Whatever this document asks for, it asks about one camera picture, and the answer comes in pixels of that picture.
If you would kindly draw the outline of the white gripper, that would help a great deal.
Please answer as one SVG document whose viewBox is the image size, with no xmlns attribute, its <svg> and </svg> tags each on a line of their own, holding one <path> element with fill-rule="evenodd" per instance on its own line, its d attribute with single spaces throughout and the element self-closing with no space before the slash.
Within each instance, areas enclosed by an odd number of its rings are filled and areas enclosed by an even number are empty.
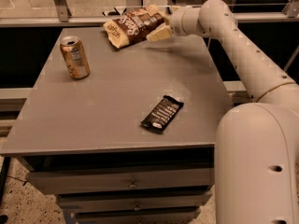
<svg viewBox="0 0 299 224">
<path fill-rule="evenodd" d="M 199 7 L 171 6 L 173 12 L 169 18 L 169 25 L 162 24 L 150 32 L 146 38 L 149 42 L 168 39 L 174 35 L 203 35 L 203 28 L 199 21 Z"/>
</svg>

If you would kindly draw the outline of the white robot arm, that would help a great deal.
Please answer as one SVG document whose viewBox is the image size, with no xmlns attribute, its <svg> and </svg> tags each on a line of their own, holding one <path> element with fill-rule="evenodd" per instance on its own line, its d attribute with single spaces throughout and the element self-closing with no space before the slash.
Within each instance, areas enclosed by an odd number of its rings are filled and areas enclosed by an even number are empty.
<svg viewBox="0 0 299 224">
<path fill-rule="evenodd" d="M 227 112 L 215 145 L 217 224 L 299 224 L 299 86 L 238 28 L 221 0 L 180 7 L 151 32 L 218 40 L 250 101 Z"/>
</svg>

